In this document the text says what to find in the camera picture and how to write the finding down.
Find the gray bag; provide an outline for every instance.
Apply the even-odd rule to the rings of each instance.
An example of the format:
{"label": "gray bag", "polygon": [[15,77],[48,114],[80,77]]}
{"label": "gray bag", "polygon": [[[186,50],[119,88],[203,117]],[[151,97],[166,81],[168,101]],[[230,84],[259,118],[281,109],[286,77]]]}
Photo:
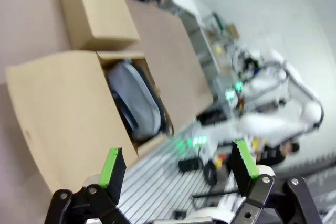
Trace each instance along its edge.
{"label": "gray bag", "polygon": [[107,78],[121,119],[134,140],[169,134],[163,105],[141,68],[123,61],[109,70]]}

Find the cardboard box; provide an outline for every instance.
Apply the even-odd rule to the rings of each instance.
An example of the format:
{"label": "cardboard box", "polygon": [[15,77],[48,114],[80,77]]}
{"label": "cardboard box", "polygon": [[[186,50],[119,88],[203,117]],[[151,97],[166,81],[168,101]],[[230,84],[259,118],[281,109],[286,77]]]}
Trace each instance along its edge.
{"label": "cardboard box", "polygon": [[155,87],[143,53],[68,51],[7,68],[15,114],[52,192],[78,191],[88,176],[100,174],[111,147],[122,148],[129,167],[137,153],[167,138],[132,145],[104,76],[105,68],[123,59],[132,59]]}
{"label": "cardboard box", "polygon": [[61,0],[73,49],[119,50],[139,41],[125,0]]}

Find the green gripper pad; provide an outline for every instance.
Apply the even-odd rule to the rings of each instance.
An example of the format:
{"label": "green gripper pad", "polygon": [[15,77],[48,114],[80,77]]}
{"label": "green gripper pad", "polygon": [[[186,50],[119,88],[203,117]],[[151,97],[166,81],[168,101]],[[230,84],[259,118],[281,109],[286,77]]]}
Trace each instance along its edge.
{"label": "green gripper pad", "polygon": [[125,171],[121,148],[111,148],[97,184],[108,191],[115,205],[119,202]]}
{"label": "green gripper pad", "polygon": [[240,194],[247,196],[251,182],[259,177],[260,173],[244,140],[233,143],[229,165],[235,175]]}

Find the black hair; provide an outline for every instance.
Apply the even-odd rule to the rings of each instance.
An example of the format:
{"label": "black hair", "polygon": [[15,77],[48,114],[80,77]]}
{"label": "black hair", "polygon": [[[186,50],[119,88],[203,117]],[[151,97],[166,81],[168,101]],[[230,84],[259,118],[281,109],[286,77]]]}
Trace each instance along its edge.
{"label": "black hair", "polygon": [[300,149],[299,143],[292,143],[292,152],[297,152]]}

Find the green tape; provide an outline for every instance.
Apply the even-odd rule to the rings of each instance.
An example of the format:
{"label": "green tape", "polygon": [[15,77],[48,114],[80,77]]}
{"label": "green tape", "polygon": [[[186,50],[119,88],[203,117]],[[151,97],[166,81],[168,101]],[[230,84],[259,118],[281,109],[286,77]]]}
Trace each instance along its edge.
{"label": "green tape", "polygon": [[254,161],[250,151],[248,150],[246,143],[244,140],[238,140],[236,141],[237,147],[240,151],[240,155],[242,156],[242,159],[244,161],[244,164],[248,170],[248,173],[252,179],[257,178],[260,173],[257,168],[256,162]]}
{"label": "green tape", "polygon": [[116,163],[118,151],[119,151],[118,148],[110,148],[109,150],[109,154],[105,159],[105,164],[98,180],[98,185],[100,185],[101,187],[106,188],[110,182],[114,164]]}

